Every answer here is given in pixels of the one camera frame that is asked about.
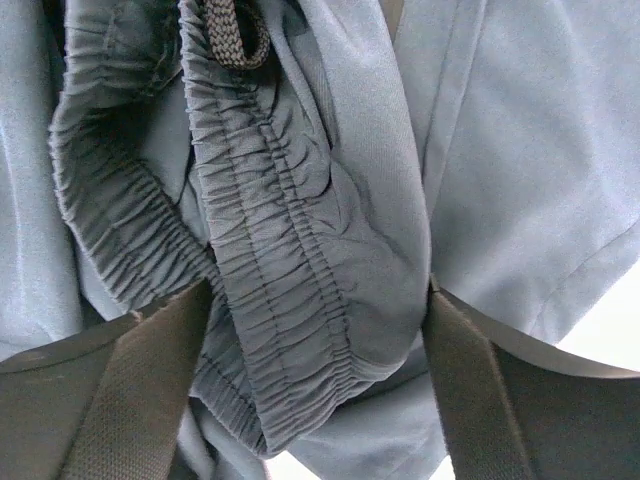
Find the dark navy shorts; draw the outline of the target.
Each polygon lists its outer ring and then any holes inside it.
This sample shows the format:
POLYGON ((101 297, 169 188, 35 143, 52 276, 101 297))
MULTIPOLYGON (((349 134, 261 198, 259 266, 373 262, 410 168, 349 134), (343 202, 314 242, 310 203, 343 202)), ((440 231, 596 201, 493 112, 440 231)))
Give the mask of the dark navy shorts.
POLYGON ((635 1, 1 5, 1 363, 208 281, 165 479, 428 479, 430 282, 555 347, 638 259, 635 1))

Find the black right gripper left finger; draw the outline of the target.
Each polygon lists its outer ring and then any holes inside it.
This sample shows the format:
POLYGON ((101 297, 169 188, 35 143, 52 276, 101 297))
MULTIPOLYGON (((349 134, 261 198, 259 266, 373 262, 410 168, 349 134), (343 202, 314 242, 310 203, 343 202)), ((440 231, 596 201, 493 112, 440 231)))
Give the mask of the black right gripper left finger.
POLYGON ((2 478, 167 478, 211 297, 202 280, 2 361, 2 478))

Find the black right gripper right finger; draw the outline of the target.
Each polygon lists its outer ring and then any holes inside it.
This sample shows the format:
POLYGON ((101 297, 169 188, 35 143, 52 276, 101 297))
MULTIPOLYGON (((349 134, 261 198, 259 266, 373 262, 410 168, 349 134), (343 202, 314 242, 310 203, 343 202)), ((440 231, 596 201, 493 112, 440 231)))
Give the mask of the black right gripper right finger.
POLYGON ((422 334, 456 478, 638 478, 638 372, 539 341, 435 280, 422 334))

